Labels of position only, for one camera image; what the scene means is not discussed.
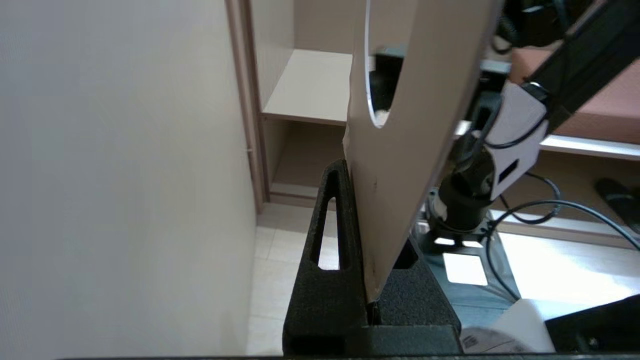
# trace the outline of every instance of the wooden shelf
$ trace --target wooden shelf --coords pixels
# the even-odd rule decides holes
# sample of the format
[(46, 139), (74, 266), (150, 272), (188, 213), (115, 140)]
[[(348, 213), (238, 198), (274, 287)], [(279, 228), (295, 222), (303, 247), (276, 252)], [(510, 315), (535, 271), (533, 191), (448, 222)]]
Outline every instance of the wooden shelf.
[[(541, 152), (531, 172), (555, 182), (562, 192), (563, 200), (575, 201), (589, 206), (622, 224), (621, 219), (602, 200), (593, 186), (596, 180), (601, 177), (611, 177), (627, 186), (637, 185), (640, 181), (640, 162), (580, 154)], [(504, 196), (510, 206), (516, 206), (529, 201), (551, 199), (552, 192), (541, 181), (523, 176), (504, 192)], [(500, 201), (495, 201), (492, 208), (504, 210)], [(522, 212), (544, 215), (550, 208), (551, 206), (539, 206), (525, 209)], [(563, 209), (559, 218), (597, 222), (591, 216), (572, 209)]]
[[(295, 120), (346, 126), (351, 55), (295, 49), (263, 115), (267, 119)], [(462, 121), (456, 135), (464, 133)], [(550, 135), (542, 150), (640, 161), (640, 145)]]
[(315, 199), (324, 168), (344, 158), (343, 136), (343, 127), (291, 124), (271, 193)]
[[(510, 78), (521, 83), (550, 55), (549, 49), (514, 49)], [(585, 102), (555, 133), (579, 138), (640, 144), (640, 61)]]
[(351, 55), (295, 49), (262, 113), (345, 126)]
[[(456, 129), (456, 137), (464, 134), (468, 127), (469, 121), (462, 120)], [(565, 152), (567, 154), (580, 154), (598, 158), (640, 161), (640, 145), (634, 143), (549, 135), (540, 145), (541, 150), (550, 152)]]

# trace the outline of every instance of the black cord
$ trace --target black cord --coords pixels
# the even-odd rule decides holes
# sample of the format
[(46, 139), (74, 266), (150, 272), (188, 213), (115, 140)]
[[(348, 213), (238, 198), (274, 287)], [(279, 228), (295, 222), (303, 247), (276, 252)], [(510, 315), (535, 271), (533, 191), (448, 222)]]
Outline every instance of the black cord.
[(546, 117), (542, 117), (540, 120), (538, 120), (538, 122), (532, 126), (532, 128), (530, 128), (526, 133), (524, 133), (524, 135), (522, 135), (521, 137), (517, 138), (516, 140), (512, 140), (510, 142), (506, 142), (506, 143), (490, 143), (488, 141), (484, 141), (484, 144), (487, 147), (490, 147), (492, 149), (508, 149), (510, 147), (514, 147), (518, 144), (520, 144), (521, 142), (523, 142), (524, 140), (528, 139), (528, 137), (530, 137), (533, 133), (536, 132), (536, 130), (538, 130), (538, 128), (542, 125), (542, 123), (546, 120)]
[[(469, 124), (469, 130), (462, 136), (462, 149), (463, 154), (458, 156), (456, 161), (456, 171), (462, 170), (463, 167), (468, 166), (473, 162), (476, 155), (482, 150), (482, 146), (485, 143), (486, 137), (489, 135), (495, 119), (497, 119), (500, 113), (500, 107), (502, 106), (502, 96), (492, 92), (482, 92), (476, 100), (476, 107), (474, 108), (473, 115), (471, 116), (471, 123)], [(484, 120), (484, 126), (480, 131), (480, 135), (477, 139), (473, 140), (472, 132), (476, 128), (476, 125), (480, 121), (479, 116), (481, 110), (490, 110), (489, 117)]]
[(583, 212), (591, 215), (592, 217), (597, 218), (598, 220), (602, 221), (603, 223), (611, 226), (618, 234), (622, 235), (622, 237), (624, 239), (629, 241), (629, 243), (631, 243), (631, 245), (633, 245), (637, 250), (640, 250), (640, 241), (638, 241), (633, 236), (631, 236), (622, 227), (620, 227), (620, 225), (616, 224), (613, 220), (611, 220), (610, 218), (607, 218), (603, 214), (595, 211), (594, 209), (591, 209), (591, 208), (589, 208), (589, 207), (587, 207), (585, 205), (579, 204), (577, 202), (566, 201), (566, 200), (537, 200), (537, 201), (527, 202), (525, 204), (518, 205), (513, 209), (507, 210), (504, 214), (502, 214), (495, 221), (490, 222), (489, 230), (485, 234), (486, 243), (484, 245), (484, 248), (485, 248), (485, 251), (486, 251), (487, 263), (489, 264), (489, 268), (491, 269), (491, 271), (493, 273), (493, 276), (498, 280), (500, 285), (502, 285), (502, 287), (509, 293), (509, 295), (511, 295), (516, 301), (520, 300), (520, 297), (515, 293), (515, 291), (513, 291), (504, 282), (504, 280), (502, 280), (502, 277), (498, 274), (498, 271), (496, 271), (496, 269), (495, 269), (495, 267), (493, 265), (493, 262), (491, 261), (491, 251), (490, 251), (491, 238), (492, 238), (492, 234), (495, 231), (495, 229), (497, 228), (498, 224), (501, 223), (504, 219), (506, 219), (510, 215), (513, 215), (516, 211), (520, 211), (520, 210), (525, 209), (525, 208), (531, 208), (533, 206), (540, 206), (540, 205), (564, 206), (564, 207), (567, 207), (567, 208), (573, 208), (573, 209), (576, 209), (576, 210), (583, 211)]
[[(553, 190), (554, 192), (554, 199), (555, 200), (560, 200), (562, 198), (562, 194), (560, 192), (560, 188), (558, 188), (558, 186), (551, 181), (550, 179), (547, 179), (546, 177), (542, 177), (530, 172), (526, 172), (525, 175), (533, 177), (534, 179), (538, 179), (540, 181), (543, 181), (545, 184), (549, 185), (551, 187), (551, 190)], [(510, 209), (511, 206), (509, 206), (509, 203), (507, 203), (507, 199), (504, 198), (503, 195), (500, 195), (500, 201), (502, 201), (502, 205), (504, 205), (504, 207), (506, 209)], [(514, 213), (513, 217), (515, 217), (519, 222), (523, 223), (523, 224), (528, 224), (528, 225), (538, 225), (538, 224), (542, 224), (545, 223), (549, 220), (551, 220), (552, 218), (556, 217), (558, 215), (558, 213), (560, 212), (560, 209), (562, 207), (560, 205), (556, 205), (553, 210), (549, 211), (549, 213), (547, 213), (545, 216), (541, 217), (541, 218), (537, 218), (537, 219), (525, 219), (522, 218), (520, 216), (518, 216), (518, 214)]]

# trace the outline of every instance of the black plastic holder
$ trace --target black plastic holder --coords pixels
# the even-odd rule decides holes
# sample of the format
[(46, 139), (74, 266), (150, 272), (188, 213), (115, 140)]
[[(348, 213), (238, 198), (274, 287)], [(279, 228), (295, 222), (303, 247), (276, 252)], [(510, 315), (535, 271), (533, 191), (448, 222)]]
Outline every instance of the black plastic holder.
[[(335, 198), (339, 270), (318, 267)], [(407, 240), (377, 302), (367, 304), (362, 248), (347, 165), (323, 174), (282, 332), (285, 356), (461, 354), (460, 320), (417, 245)]]

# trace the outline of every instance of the tile floor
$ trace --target tile floor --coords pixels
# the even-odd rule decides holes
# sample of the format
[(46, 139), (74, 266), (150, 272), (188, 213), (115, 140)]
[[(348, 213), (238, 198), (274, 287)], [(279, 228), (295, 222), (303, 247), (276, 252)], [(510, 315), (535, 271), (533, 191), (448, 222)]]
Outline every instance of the tile floor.
[[(281, 355), (282, 325), (312, 209), (266, 204), (256, 228), (248, 355)], [(596, 306), (640, 293), (634, 250), (500, 234), (523, 298)], [(329, 211), (319, 265), (338, 268), (335, 212)]]

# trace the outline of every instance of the shelf board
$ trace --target shelf board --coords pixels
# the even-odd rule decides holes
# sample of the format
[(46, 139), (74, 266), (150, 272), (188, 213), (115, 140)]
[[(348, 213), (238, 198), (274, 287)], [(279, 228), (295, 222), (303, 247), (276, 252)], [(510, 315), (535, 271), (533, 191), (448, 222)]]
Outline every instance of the shelf board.
[(345, 126), (350, 72), (350, 54), (295, 49), (262, 113)]
[[(469, 121), (462, 120), (456, 128), (456, 137), (464, 134), (469, 124)], [(540, 145), (540, 149), (544, 151), (640, 161), (640, 145), (634, 143), (549, 135), (546, 139), (542, 140)]]
[[(346, 126), (350, 72), (350, 54), (295, 49), (263, 115)], [(461, 121), (456, 136), (467, 128), (468, 122)], [(640, 161), (640, 145), (632, 143), (550, 135), (541, 145), (544, 151)]]
[(343, 136), (343, 127), (291, 124), (271, 193), (315, 198), (324, 168), (344, 158)]
[[(531, 172), (555, 182), (562, 192), (563, 200), (575, 201), (589, 206), (622, 224), (617, 214), (596, 192), (594, 184), (601, 177), (616, 179), (627, 186), (637, 184), (640, 162), (560, 152), (541, 152)], [(551, 199), (552, 192), (541, 181), (523, 176), (504, 192), (504, 196), (511, 206), (515, 206), (539, 199)], [(492, 208), (504, 210), (499, 201), (494, 202)], [(524, 212), (544, 215), (550, 208), (551, 206), (538, 206), (525, 209)], [(591, 216), (572, 209), (560, 211), (559, 218), (596, 221)]]

